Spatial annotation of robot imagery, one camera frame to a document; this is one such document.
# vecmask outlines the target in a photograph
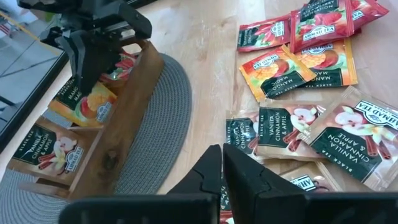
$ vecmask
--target wooden table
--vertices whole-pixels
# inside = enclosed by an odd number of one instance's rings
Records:
[[[159,52],[178,60],[186,70],[193,96],[193,111],[183,149],[159,193],[166,193],[179,182],[210,144],[225,141],[225,111],[257,106],[238,67],[266,50],[239,54],[236,51],[240,24],[270,19],[297,9],[307,0],[158,0],[140,8],[153,25],[151,41]],[[353,51],[359,84],[357,88],[398,107],[398,2],[378,0],[390,10],[385,17],[363,27],[353,37]],[[8,147],[0,155],[0,172],[22,138],[57,90],[70,77],[69,64],[42,98]],[[345,88],[300,89],[279,99],[332,100]],[[343,188],[351,183],[344,173],[331,167]],[[398,181],[390,188],[398,189]]]

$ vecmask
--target cinnamon stick illustration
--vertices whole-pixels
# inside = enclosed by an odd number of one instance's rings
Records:
[[[377,144],[373,141],[372,136],[365,136],[366,149],[368,150],[369,156],[377,156]]]
[[[289,142],[293,141],[296,139],[296,137],[300,134],[300,131],[298,129],[294,129],[291,133],[288,133],[284,138],[284,142],[288,144]]]
[[[42,162],[41,164],[39,164],[39,170],[43,170],[45,168],[47,168],[49,165],[51,165],[52,162]]]
[[[55,153],[51,153],[49,155],[40,156],[37,160],[39,162],[49,161],[50,159],[55,157]]]
[[[379,153],[384,159],[391,159],[391,153],[388,151],[386,145],[383,143],[383,141],[380,142],[379,145]]]
[[[299,148],[300,143],[301,143],[301,139],[295,140],[292,143],[290,143],[288,146],[289,151],[295,152]]]
[[[249,142],[248,147],[254,150],[259,143],[259,138],[259,136],[256,136],[251,142]]]

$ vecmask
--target gray round mat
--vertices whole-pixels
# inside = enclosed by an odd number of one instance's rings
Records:
[[[150,99],[115,189],[116,194],[154,194],[182,148],[191,115],[187,75],[173,58],[162,55],[165,67]],[[57,223],[63,200],[19,190],[33,177],[7,170],[0,183],[0,223]]]

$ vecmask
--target wooden holder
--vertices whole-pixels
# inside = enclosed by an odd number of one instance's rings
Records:
[[[83,136],[88,141],[88,146],[91,145],[85,149],[87,155],[72,184],[63,185],[37,178],[35,182],[21,183],[20,189],[67,200],[113,194],[119,173],[164,67],[162,57],[149,41],[137,40],[137,44],[142,50],[103,128],[70,128]]]

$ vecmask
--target woven placemat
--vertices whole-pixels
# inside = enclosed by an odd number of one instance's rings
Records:
[[[191,115],[187,75],[173,58],[162,55],[165,67],[131,146],[116,194],[154,194],[170,172],[182,148]],[[33,177],[7,170],[0,183],[0,223],[57,223],[63,200],[17,188]]]

